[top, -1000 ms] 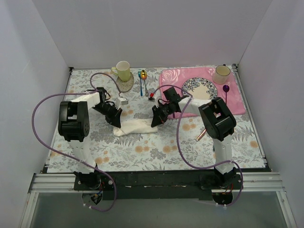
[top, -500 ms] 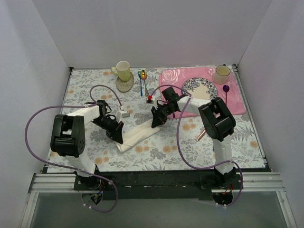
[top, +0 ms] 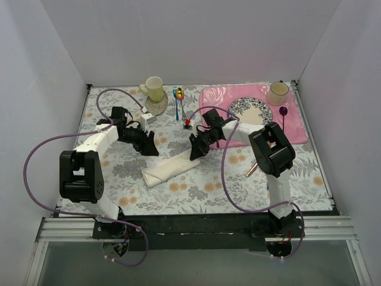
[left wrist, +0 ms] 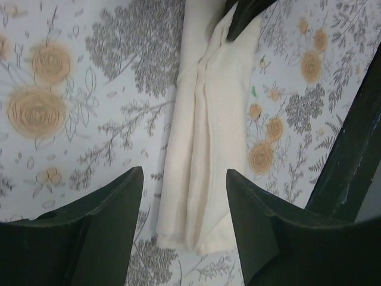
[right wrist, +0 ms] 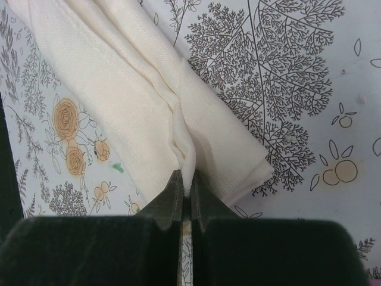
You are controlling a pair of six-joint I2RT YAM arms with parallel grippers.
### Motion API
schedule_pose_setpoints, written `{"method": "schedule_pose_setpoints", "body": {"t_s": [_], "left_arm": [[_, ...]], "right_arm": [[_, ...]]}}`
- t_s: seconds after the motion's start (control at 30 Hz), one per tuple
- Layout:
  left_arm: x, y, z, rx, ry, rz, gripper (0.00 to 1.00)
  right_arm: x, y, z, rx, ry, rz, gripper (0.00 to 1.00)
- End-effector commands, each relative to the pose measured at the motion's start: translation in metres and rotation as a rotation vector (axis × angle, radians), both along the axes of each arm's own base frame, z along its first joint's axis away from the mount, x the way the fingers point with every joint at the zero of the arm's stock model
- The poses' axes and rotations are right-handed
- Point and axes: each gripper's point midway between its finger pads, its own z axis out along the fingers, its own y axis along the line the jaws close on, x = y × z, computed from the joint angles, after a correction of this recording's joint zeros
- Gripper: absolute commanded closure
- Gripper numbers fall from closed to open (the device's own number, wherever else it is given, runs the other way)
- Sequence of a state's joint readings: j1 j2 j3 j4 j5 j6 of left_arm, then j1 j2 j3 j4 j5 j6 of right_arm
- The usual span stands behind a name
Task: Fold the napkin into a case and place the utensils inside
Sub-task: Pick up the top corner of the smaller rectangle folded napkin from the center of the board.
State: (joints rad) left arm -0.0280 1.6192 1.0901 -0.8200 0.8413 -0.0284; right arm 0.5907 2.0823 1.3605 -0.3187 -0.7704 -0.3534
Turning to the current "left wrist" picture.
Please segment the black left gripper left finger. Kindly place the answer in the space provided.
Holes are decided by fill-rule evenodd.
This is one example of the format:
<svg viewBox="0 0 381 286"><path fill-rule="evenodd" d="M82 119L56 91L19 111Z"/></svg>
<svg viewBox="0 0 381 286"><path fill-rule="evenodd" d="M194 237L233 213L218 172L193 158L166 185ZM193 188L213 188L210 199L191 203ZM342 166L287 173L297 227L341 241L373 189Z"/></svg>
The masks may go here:
<svg viewBox="0 0 381 286"><path fill-rule="evenodd" d="M34 220L1 224L2 285L124 285L143 190L133 167Z"/></svg>

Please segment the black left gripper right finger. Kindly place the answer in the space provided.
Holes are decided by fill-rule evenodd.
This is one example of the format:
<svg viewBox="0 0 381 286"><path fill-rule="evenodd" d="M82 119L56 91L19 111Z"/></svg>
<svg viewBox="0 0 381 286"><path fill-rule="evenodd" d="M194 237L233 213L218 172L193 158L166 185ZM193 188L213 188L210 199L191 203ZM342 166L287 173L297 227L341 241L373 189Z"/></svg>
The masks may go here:
<svg viewBox="0 0 381 286"><path fill-rule="evenodd" d="M301 209L233 169L230 213L245 285L379 285L380 218L358 223Z"/></svg>

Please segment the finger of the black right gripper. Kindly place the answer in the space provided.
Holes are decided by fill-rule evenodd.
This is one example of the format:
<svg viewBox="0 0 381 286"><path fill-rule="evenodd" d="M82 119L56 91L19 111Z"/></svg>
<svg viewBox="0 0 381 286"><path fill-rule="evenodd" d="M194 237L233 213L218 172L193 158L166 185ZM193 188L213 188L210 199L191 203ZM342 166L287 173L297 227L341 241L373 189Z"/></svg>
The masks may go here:
<svg viewBox="0 0 381 286"><path fill-rule="evenodd" d="M276 0L226 0L223 16L235 4L237 5L227 34L227 41L233 42L256 16L275 2Z"/></svg>

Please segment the white cloth napkin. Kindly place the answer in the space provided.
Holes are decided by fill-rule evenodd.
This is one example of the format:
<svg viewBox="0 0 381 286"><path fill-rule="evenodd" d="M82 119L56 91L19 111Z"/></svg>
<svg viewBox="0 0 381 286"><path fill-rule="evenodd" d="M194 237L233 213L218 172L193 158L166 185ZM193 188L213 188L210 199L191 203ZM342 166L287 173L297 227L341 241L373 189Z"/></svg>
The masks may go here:
<svg viewBox="0 0 381 286"><path fill-rule="evenodd" d="M186 1L180 67L157 222L160 248L199 256L235 248L229 169L246 169L246 108L261 29L227 40L237 6Z"/></svg>

